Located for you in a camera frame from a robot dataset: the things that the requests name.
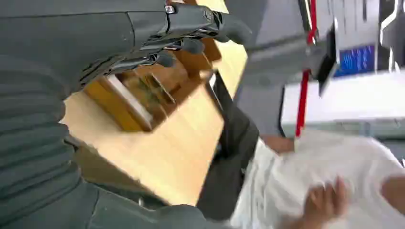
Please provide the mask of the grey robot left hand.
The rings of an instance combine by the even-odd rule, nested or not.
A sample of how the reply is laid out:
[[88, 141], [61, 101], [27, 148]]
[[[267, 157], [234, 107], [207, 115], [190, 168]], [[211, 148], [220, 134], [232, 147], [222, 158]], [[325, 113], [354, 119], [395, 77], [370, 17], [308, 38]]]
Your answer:
[[99, 76], [251, 34], [227, 13], [164, 0], [1, 1], [1, 228], [224, 228], [195, 207], [148, 210], [86, 182], [61, 120], [65, 99]]

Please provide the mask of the person's hand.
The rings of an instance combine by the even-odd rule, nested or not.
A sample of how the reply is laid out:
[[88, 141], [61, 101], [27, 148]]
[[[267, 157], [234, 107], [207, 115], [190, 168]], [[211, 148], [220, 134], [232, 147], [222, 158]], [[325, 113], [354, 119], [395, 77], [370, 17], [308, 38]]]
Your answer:
[[344, 181], [337, 177], [334, 183], [316, 186], [309, 190], [298, 229], [321, 229], [343, 215], [348, 202]]

